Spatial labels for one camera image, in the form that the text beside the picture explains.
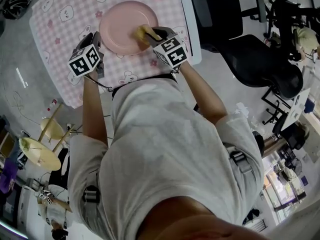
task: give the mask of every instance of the white box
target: white box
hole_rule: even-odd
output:
[[[159,59],[173,69],[188,60],[185,43],[179,37],[176,37],[177,35],[153,49]]]
[[[99,54],[93,44],[75,52],[69,59],[68,66],[73,75],[79,78],[94,71],[100,62]]]

